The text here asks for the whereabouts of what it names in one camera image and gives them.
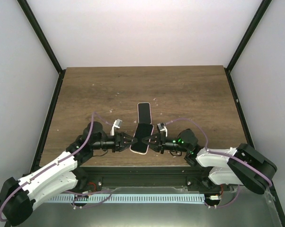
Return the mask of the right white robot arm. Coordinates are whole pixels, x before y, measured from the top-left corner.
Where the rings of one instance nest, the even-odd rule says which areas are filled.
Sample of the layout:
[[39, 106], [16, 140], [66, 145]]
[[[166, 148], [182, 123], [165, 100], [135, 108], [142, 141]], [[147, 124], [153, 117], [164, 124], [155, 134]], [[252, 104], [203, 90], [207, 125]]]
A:
[[184, 159], [190, 166], [205, 170], [201, 184], [208, 191], [221, 184], [238, 184], [253, 193], [264, 194], [272, 186], [277, 172], [277, 166], [249, 144], [227, 149], [205, 148], [198, 144], [191, 129], [183, 130], [176, 138], [169, 138], [166, 132], [160, 131], [143, 138], [142, 142], [159, 153], [165, 150], [184, 152]]

